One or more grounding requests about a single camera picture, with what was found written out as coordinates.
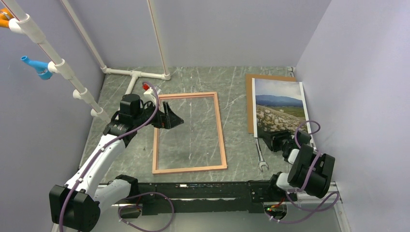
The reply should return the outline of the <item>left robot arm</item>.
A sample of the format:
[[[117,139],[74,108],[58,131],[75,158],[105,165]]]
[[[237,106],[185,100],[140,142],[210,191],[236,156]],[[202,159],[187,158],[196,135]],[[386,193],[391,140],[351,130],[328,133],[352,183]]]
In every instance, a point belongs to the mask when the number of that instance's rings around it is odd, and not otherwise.
[[[111,205],[122,200],[132,203],[144,195],[139,190],[138,179],[124,174],[107,186],[98,187],[112,163],[141,128],[152,125],[169,130],[184,123],[168,102],[159,105],[159,87],[143,82],[143,88],[144,95],[151,100],[144,102],[132,93],[123,95],[119,110],[106,124],[98,145],[86,162],[64,185],[55,185],[50,190],[51,217],[60,232],[65,229],[89,232]]]

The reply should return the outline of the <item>landscape photo print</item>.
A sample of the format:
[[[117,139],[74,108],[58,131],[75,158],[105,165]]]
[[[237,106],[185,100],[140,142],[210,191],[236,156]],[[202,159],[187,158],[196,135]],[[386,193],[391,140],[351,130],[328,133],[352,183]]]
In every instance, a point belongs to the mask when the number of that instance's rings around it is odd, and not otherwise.
[[[302,82],[252,79],[253,134],[257,130],[313,132]]]

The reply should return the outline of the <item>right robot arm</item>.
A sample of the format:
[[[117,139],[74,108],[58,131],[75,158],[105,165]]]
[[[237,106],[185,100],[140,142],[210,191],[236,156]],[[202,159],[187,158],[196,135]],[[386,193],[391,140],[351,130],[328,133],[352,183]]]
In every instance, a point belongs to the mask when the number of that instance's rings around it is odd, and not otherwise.
[[[336,159],[326,153],[319,153],[311,145],[311,136],[297,130],[264,131],[258,129],[268,149],[282,152],[284,161],[291,165],[287,173],[272,175],[266,194],[273,201],[279,200],[286,191],[304,191],[310,196],[322,198],[328,192]]]

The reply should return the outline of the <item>brown backing board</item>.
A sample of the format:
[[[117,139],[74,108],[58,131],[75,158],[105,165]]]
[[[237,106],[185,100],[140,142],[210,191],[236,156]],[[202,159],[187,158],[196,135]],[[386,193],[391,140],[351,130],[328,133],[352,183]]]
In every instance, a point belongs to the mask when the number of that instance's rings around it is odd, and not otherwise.
[[[252,79],[296,82],[295,77],[289,77],[289,76],[262,75],[262,74],[250,74],[250,73],[247,73],[245,75],[246,103],[247,103],[246,112],[248,116],[247,124],[248,124],[248,133],[251,133],[251,134],[253,134]]]

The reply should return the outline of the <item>wooden picture frame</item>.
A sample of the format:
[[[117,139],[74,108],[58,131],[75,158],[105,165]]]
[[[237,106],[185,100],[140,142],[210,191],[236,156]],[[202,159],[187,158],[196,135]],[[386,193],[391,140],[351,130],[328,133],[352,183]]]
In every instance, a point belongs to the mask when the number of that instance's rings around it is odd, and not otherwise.
[[[201,172],[201,171],[213,171],[213,170],[227,169],[228,165],[227,165],[227,159],[226,159],[226,154],[225,154],[219,100],[218,100],[217,92],[213,91],[213,92],[161,94],[159,95],[159,101],[175,100],[175,99],[190,99],[190,98],[207,98],[207,97],[211,97],[214,101],[216,126],[217,126],[217,132],[218,132],[218,145],[220,147],[221,165],[187,167],[187,168],[176,168],[176,169],[158,169],[160,132],[159,132],[159,129],[154,129],[153,161],[152,161],[152,173],[153,174],[174,174],[174,173]]]

